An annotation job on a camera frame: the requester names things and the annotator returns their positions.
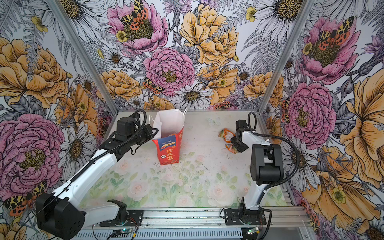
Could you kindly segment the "red paper gift bag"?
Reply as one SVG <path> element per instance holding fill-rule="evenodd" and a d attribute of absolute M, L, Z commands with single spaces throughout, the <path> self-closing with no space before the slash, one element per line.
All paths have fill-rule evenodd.
<path fill-rule="evenodd" d="M 162 166 L 180 161 L 186 113 L 187 110 L 161 110 L 154 119 L 150 118 L 151 127 L 159 130 L 152 141 L 156 145 L 158 160 Z"/>

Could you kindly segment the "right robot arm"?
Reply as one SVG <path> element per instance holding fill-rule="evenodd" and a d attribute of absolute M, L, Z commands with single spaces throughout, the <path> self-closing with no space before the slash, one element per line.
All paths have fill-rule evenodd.
<path fill-rule="evenodd" d="M 243 153 L 251 151 L 250 175 L 253 183 L 239 205 L 239 220 L 243 224 L 266 223 L 261 202 L 268 186 L 284 178 L 282 149 L 255 135 L 254 131 L 237 130 L 231 138 L 234 148 Z"/>

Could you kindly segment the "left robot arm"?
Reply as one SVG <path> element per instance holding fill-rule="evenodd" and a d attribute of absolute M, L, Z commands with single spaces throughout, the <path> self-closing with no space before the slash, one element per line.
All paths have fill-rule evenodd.
<path fill-rule="evenodd" d="M 36 199 L 36 218 L 40 230 L 63 240 L 74 238 L 84 227 L 101 222 L 124 225 L 128 221 L 126 204 L 108 200 L 100 207 L 90 210 L 80 208 L 80 203 L 90 188 L 132 147 L 152 140 L 158 129 L 142 125 L 134 130 L 118 127 L 70 180 L 51 194 L 43 193 Z"/>

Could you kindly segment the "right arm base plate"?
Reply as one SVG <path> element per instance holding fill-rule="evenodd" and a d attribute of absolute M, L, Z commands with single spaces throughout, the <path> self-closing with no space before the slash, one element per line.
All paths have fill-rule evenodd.
<path fill-rule="evenodd" d="M 220 217 L 225 220 L 227 226 L 245 226 L 245 225 L 266 225 L 267 220 L 263 211 L 252 211 L 248 209 L 230 209 L 224 208 Z"/>

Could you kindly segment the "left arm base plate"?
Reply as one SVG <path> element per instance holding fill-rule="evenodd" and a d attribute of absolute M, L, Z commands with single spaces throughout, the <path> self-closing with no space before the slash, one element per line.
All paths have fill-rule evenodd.
<path fill-rule="evenodd" d="M 127 210 L 109 221 L 99 223 L 100 227 L 140 227 L 143 220 L 143 210 Z"/>

